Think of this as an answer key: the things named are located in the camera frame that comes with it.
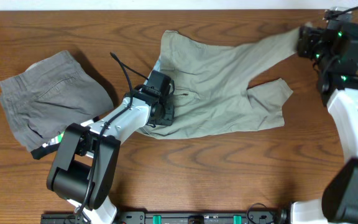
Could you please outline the khaki green shorts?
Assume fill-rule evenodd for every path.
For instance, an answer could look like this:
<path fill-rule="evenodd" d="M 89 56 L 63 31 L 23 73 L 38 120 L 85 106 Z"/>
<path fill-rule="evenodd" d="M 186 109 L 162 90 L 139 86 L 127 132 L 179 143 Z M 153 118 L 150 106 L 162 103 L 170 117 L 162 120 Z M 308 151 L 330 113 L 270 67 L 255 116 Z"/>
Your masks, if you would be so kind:
<path fill-rule="evenodd" d="M 254 87 L 252 79 L 296 52 L 299 30 L 235 47 L 207 45 L 175 30 L 163 33 L 154 69 L 175 82 L 170 126 L 144 126 L 155 139 L 193 139 L 261 131 L 285 124 L 282 107 L 293 93 L 278 78 Z"/>

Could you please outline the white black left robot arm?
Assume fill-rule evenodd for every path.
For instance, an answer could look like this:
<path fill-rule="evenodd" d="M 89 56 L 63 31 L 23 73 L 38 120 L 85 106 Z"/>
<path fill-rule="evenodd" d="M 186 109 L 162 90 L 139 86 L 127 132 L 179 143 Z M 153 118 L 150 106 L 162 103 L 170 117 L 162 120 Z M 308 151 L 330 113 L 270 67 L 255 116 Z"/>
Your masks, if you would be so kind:
<path fill-rule="evenodd" d="M 58 145 L 47 188 L 75 206 L 67 223 L 113 223 L 117 208 L 109 199 L 121 145 L 138 129 L 173 122 L 171 90 L 132 90 L 103 119 L 69 125 Z"/>

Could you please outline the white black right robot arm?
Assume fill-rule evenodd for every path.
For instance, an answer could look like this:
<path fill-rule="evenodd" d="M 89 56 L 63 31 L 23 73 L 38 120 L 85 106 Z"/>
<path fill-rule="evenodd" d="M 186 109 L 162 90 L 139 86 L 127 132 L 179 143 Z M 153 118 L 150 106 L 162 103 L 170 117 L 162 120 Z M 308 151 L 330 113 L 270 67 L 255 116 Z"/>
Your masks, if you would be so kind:
<path fill-rule="evenodd" d="M 294 202 L 280 216 L 285 223 L 358 223 L 358 24 L 303 26 L 296 49 L 318 68 L 318 90 L 335 122 L 345 164 L 321 198 Z"/>

